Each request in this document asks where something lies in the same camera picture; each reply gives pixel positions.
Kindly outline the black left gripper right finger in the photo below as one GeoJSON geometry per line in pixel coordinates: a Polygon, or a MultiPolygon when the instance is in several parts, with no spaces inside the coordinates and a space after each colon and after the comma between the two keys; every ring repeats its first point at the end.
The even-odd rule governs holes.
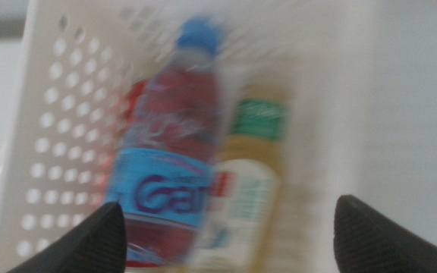
{"type": "Polygon", "coordinates": [[[437,246],[353,195],[338,198],[333,248],[340,272],[437,273],[437,246]]]}

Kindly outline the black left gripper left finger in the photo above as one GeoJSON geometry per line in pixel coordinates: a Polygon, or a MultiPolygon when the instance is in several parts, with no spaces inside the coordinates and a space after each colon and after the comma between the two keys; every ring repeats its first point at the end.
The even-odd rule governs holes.
{"type": "Polygon", "coordinates": [[[11,272],[123,273],[126,253],[127,238],[121,206],[116,202],[107,202],[11,272]]]}

